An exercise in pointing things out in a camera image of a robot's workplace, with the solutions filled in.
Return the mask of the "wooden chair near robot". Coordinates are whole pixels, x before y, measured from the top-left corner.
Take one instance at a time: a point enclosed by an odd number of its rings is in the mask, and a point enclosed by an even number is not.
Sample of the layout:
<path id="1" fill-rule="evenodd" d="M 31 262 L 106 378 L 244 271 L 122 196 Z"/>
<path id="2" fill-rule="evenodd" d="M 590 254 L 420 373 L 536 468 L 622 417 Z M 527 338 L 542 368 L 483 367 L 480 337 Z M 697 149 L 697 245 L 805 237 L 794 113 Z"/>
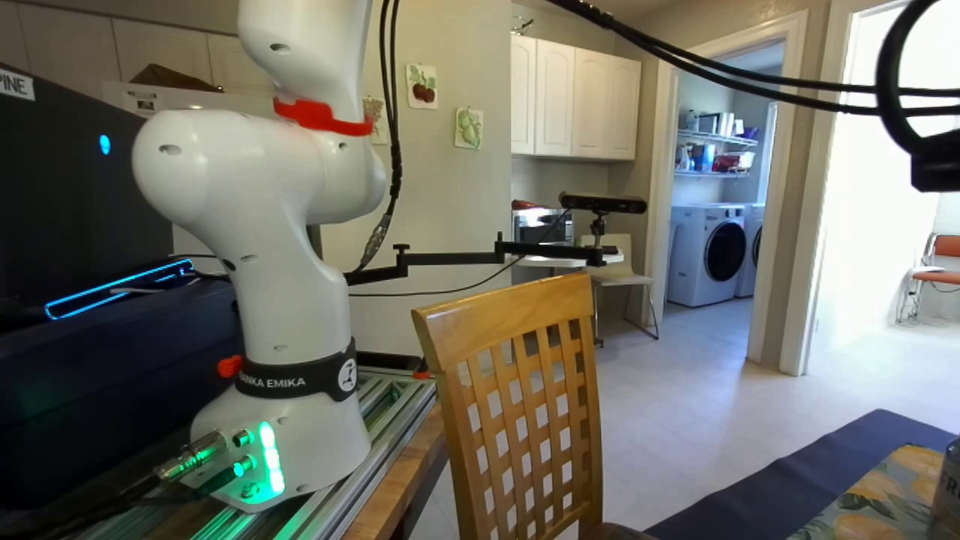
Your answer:
<path id="1" fill-rule="evenodd" d="M 587 272 L 411 313 L 439 384 L 461 540 L 602 530 L 602 433 Z"/>

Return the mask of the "white washing machine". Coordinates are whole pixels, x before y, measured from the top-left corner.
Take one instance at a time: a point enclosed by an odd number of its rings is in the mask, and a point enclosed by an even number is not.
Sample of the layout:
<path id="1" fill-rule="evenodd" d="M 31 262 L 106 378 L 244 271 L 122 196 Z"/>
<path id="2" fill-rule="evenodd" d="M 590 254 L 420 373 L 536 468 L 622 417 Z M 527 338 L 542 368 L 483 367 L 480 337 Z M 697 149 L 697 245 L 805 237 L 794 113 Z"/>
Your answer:
<path id="1" fill-rule="evenodd" d="M 741 203 L 675 208 L 666 300 L 691 308 L 731 300 L 745 259 Z"/>

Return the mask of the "black computer case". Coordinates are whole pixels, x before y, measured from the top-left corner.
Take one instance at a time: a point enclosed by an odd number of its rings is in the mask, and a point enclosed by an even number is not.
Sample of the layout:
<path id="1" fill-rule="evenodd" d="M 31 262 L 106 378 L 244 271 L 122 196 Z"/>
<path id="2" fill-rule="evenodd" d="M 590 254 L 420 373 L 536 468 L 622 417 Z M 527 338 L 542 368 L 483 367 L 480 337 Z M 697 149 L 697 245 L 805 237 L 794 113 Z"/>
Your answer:
<path id="1" fill-rule="evenodd" d="M 44 506 L 187 429 L 241 344 L 234 292 L 138 191 L 141 121 L 0 72 L 0 504 Z"/>

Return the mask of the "lemon print tablecloth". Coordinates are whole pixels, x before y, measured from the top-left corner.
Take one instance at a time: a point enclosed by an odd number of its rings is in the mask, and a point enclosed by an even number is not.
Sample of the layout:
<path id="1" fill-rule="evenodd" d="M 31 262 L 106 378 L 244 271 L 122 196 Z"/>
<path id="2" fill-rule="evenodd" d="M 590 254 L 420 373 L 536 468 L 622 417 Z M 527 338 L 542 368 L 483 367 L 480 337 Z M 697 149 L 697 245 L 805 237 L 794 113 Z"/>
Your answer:
<path id="1" fill-rule="evenodd" d="M 942 452 L 904 443 L 787 540 L 953 540 L 932 526 Z"/>

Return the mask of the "white wall cabinets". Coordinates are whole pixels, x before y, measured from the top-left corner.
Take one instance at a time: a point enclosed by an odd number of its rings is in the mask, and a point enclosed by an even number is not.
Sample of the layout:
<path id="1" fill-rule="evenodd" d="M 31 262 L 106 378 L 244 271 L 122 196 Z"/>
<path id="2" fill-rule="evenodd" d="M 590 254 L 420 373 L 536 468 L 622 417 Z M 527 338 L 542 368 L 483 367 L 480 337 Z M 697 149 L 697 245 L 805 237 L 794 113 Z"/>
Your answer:
<path id="1" fill-rule="evenodd" d="M 517 157 L 635 157 L 642 64 L 511 37 L 511 149 Z"/>

